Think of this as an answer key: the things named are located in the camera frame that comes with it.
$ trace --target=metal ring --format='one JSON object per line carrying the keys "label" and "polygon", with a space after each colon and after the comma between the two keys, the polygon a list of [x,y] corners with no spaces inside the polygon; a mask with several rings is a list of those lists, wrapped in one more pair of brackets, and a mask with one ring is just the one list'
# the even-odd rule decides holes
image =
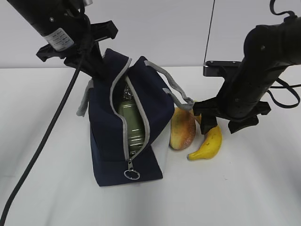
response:
{"label": "metal ring", "polygon": [[[129,177],[129,176],[127,175],[128,172],[137,174],[137,178]],[[137,172],[136,170],[133,170],[133,169],[126,170],[126,171],[124,171],[123,174],[124,174],[124,176],[125,176],[127,179],[130,179],[130,180],[139,180],[139,179],[140,179],[140,173]]]}

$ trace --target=gray zipper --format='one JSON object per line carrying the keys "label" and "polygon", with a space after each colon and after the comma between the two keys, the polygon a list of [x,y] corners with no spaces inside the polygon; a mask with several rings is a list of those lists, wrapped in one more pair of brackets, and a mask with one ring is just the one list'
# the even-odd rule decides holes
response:
{"label": "gray zipper", "polygon": [[117,77],[113,81],[112,86],[111,86],[111,90],[110,90],[110,105],[111,105],[111,108],[112,108],[114,114],[117,115],[122,120],[122,125],[123,125],[123,152],[124,152],[125,161],[128,161],[129,158],[130,158],[130,154],[129,154],[129,150],[128,150],[128,140],[127,140],[127,121],[122,115],[118,114],[116,112],[115,108],[114,108],[114,105],[113,105],[113,92],[114,92],[114,89],[115,89],[115,86],[116,86],[117,82],[127,72],[129,66],[131,65],[131,62],[132,62],[132,59],[129,58],[128,61],[127,61],[127,64],[119,72],[119,74],[117,75]]}
{"label": "gray zipper", "polygon": [[136,93],[133,85],[132,85],[132,82],[130,81],[129,77],[126,77],[126,82],[127,82],[127,85],[129,86],[132,94],[133,94],[133,97],[134,97],[134,100],[137,104],[137,108],[139,110],[139,113],[141,115],[141,118],[142,118],[142,121],[143,121],[143,124],[144,124],[144,129],[145,129],[145,140],[144,140],[144,143],[142,145],[142,147],[140,148],[140,150],[132,157],[129,159],[129,162],[132,162],[142,151],[143,149],[146,147],[146,145],[148,144],[149,140],[150,140],[150,133],[151,133],[151,129],[150,129],[150,123],[147,119],[147,116],[146,116],[146,113],[143,109],[143,106],[140,102],[140,99],[138,97],[138,94]]}

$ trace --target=sticker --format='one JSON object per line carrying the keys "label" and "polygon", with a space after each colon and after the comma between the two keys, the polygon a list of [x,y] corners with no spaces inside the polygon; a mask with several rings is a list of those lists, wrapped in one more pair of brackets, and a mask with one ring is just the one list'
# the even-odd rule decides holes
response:
{"label": "sticker", "polygon": [[63,30],[57,29],[55,32],[44,37],[46,41],[58,52],[64,51],[74,44],[74,41]]}

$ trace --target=white table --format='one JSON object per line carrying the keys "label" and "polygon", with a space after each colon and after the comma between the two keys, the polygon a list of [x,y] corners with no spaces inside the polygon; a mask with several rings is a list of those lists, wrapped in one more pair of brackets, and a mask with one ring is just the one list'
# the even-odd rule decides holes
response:
{"label": "white table", "polygon": [[[221,78],[199,67],[167,70],[197,100],[218,92]],[[0,210],[35,152],[73,69],[0,69]],[[301,82],[295,67],[282,78]],[[6,226],[298,226],[301,224],[301,108],[276,107],[257,127],[231,135],[208,161],[198,149],[170,150],[163,180],[100,188],[94,179],[88,117],[75,112],[89,77],[80,75],[42,154],[16,197]],[[274,91],[288,104],[287,91]]]}

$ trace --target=yellow banana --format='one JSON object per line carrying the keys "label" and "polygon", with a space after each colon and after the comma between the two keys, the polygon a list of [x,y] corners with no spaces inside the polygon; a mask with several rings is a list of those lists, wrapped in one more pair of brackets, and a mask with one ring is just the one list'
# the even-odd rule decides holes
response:
{"label": "yellow banana", "polygon": [[[201,123],[201,117],[195,116],[198,123]],[[222,131],[219,126],[211,129],[207,135],[204,143],[194,153],[187,155],[188,160],[197,159],[212,159],[216,156],[222,145]]]}

